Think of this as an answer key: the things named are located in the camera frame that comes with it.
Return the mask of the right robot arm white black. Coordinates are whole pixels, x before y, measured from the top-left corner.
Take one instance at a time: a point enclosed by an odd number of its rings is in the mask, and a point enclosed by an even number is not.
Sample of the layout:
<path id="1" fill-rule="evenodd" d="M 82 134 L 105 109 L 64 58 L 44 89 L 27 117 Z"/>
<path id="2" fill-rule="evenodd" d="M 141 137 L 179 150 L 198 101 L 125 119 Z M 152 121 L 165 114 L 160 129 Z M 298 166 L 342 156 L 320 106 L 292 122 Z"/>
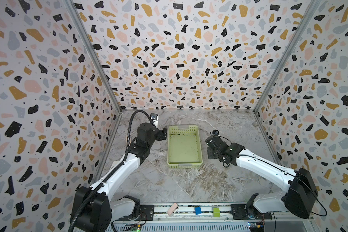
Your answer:
<path id="1" fill-rule="evenodd" d="M 218 159 L 224 167 L 241 167 L 269 180 L 280 191 L 269 194 L 253 194 L 240 217 L 259 219 L 270 212 L 287 211 L 307 219 L 317 202 L 318 191 L 310 172 L 304 168 L 294 170 L 264 159 L 238 143 L 227 144 L 218 131 L 213 131 L 206 139 L 209 159 Z"/>

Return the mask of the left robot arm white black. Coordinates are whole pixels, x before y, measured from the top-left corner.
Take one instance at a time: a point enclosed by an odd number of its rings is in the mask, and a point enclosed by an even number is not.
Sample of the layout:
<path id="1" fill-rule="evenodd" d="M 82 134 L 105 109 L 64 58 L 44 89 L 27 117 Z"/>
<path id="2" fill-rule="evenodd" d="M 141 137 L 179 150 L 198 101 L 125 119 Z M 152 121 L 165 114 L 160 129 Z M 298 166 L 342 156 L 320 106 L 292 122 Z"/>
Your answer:
<path id="1" fill-rule="evenodd" d="M 80 187 L 76 191 L 68 230 L 104 232 L 111 222 L 132 215 L 139 200 L 129 196 L 115 202 L 111 200 L 127 177 L 150 155 L 153 144 L 167 139 L 167 133 L 167 127 L 160 130 L 152 123 L 140 124 L 137 136 L 128 140 L 126 154 L 118 164 L 90 187 Z"/>

